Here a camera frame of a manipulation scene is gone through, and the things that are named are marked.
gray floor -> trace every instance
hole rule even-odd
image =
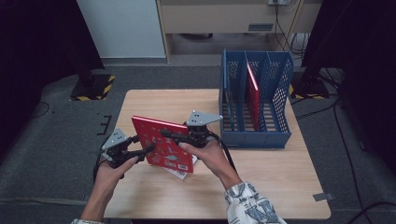
[[[107,121],[106,116],[111,116],[108,129],[114,129],[125,93],[130,89],[218,88],[221,57],[216,50],[224,46],[221,41],[212,43],[213,40],[200,40],[199,47],[195,47],[207,50],[195,54],[191,53],[194,49],[191,42],[196,40],[180,36],[177,40],[179,46],[176,47],[180,50],[174,51],[170,63],[108,63],[106,69],[115,74],[116,79],[103,101],[69,101],[68,96],[78,80],[77,76],[49,84],[43,90],[43,103],[37,105],[32,119],[0,166],[0,198],[84,201],[91,191],[92,167],[104,139],[103,135],[98,134],[104,130],[102,123]],[[227,43],[227,48],[236,46],[231,40]],[[260,44],[257,47],[267,48],[265,40],[262,47]],[[296,70],[299,70],[298,57],[295,58]],[[333,76],[339,77],[335,70],[331,72]],[[332,87],[328,86],[328,89],[335,93]],[[337,96],[323,100],[303,100],[292,107],[298,117],[327,107],[336,99]],[[347,154],[350,155],[363,207],[383,201],[396,203],[396,176],[376,155],[361,150],[359,137],[346,112],[339,106],[335,107],[335,111],[346,139],[347,151],[332,108],[298,119],[320,184],[324,192],[335,197],[329,201],[332,216],[327,220],[287,220],[288,223],[348,223],[359,213],[361,206]],[[0,223],[69,223],[81,211],[80,205],[0,203]],[[372,223],[394,223],[396,220],[396,208],[387,205],[375,207],[367,214]],[[109,221],[129,223],[128,220]],[[135,220],[134,223],[225,221]],[[370,222],[361,216],[354,223]]]

